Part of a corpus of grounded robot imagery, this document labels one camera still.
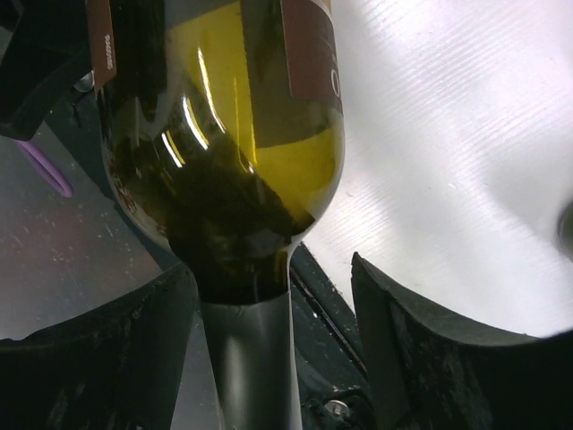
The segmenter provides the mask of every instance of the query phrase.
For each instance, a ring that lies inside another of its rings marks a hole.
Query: screw
[[[336,418],[347,419],[350,417],[350,408],[344,401],[330,400],[324,407]]]
[[[87,73],[73,85],[79,92],[89,92],[93,88],[93,71]]]

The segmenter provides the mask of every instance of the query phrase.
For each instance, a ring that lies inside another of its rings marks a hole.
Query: brown label
[[[330,0],[282,0],[290,90],[342,111]]]
[[[114,30],[109,0],[86,0],[90,30],[94,91],[99,92],[116,74]]]

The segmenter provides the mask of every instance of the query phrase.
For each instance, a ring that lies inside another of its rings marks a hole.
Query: wine bottle
[[[131,219],[197,280],[226,425],[297,428],[300,417],[281,416],[296,414],[278,405],[284,396],[253,381],[297,389],[290,254],[342,168],[329,0],[87,5],[108,177]]]

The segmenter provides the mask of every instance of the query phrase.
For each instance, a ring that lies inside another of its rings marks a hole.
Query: dark machine part
[[[0,428],[168,430],[195,298],[177,265],[84,315],[0,340]]]
[[[573,260],[573,203],[561,213],[557,227],[561,251]]]
[[[0,66],[0,134],[28,141],[54,102],[91,70],[91,58],[85,2],[23,3],[20,15],[0,0],[0,22],[13,28]]]
[[[352,286],[380,429],[573,428],[573,331],[538,340],[469,320],[357,254]]]

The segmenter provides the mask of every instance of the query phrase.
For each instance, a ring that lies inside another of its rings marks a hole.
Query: white surface
[[[573,2],[333,2],[346,166],[306,239],[351,303],[353,251],[512,331],[573,326]]]

